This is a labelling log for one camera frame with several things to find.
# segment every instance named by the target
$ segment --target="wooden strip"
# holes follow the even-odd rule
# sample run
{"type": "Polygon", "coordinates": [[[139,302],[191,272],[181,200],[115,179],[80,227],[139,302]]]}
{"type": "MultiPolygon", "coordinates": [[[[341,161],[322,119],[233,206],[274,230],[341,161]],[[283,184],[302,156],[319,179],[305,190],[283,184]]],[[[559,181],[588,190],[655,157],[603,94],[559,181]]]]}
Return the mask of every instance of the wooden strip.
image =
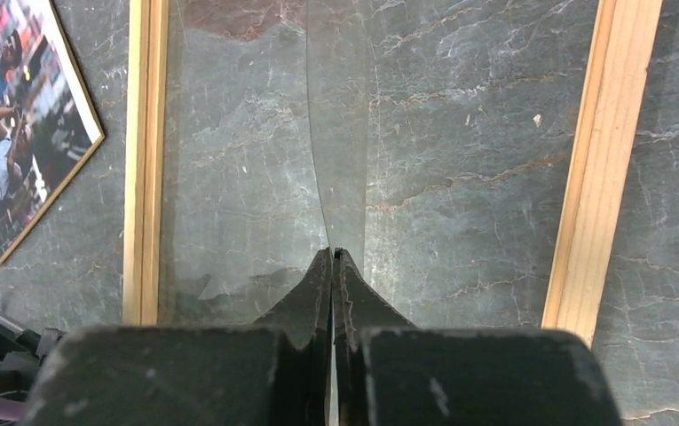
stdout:
{"type": "Polygon", "coordinates": [[[600,0],[542,326],[595,333],[662,0],[600,0]]]}
{"type": "Polygon", "coordinates": [[[168,0],[130,1],[122,321],[158,311],[168,0]]]}

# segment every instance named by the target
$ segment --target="stone floor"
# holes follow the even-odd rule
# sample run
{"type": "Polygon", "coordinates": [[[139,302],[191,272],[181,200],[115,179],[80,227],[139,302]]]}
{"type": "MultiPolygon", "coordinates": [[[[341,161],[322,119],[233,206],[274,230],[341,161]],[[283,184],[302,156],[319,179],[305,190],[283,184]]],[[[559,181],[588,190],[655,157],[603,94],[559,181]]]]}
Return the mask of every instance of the stone floor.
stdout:
{"type": "MultiPolygon", "coordinates": [[[[0,267],[36,329],[120,320],[128,5],[55,4],[108,138],[0,267]]],[[[304,0],[237,4],[172,2],[163,320],[248,322],[330,242],[420,326],[538,327],[596,2],[374,0],[309,53],[304,0]]],[[[594,351],[679,424],[679,1],[648,72],[594,351]]]]}

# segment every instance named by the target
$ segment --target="framed photo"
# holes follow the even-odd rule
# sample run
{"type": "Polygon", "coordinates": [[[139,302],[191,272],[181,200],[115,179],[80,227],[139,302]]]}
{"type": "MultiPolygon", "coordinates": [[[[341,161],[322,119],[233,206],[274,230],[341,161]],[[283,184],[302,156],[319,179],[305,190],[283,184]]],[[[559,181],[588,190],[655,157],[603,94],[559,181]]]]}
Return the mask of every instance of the framed photo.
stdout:
{"type": "Polygon", "coordinates": [[[48,0],[0,0],[0,264],[104,138],[48,0]]]}

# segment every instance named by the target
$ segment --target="photograph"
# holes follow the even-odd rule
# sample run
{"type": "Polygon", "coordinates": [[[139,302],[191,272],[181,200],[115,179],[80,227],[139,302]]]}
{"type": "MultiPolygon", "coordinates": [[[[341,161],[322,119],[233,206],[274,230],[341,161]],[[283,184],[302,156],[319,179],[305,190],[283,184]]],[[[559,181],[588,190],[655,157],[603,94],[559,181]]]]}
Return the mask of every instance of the photograph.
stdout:
{"type": "Polygon", "coordinates": [[[0,0],[0,264],[104,138],[49,0],[0,0]]]}

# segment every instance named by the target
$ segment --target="person in white shirt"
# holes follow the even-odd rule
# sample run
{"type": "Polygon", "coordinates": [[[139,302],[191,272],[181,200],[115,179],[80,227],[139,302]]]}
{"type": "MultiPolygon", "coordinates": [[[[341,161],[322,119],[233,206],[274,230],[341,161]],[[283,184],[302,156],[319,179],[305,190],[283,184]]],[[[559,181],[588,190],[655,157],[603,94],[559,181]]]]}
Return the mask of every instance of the person in white shirt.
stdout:
{"type": "MultiPolygon", "coordinates": [[[[11,108],[2,108],[0,120],[12,111],[11,108]]],[[[24,120],[20,120],[10,132],[0,121],[0,208],[4,197],[13,188],[22,185],[32,162],[33,130],[31,127],[24,120]]]]}

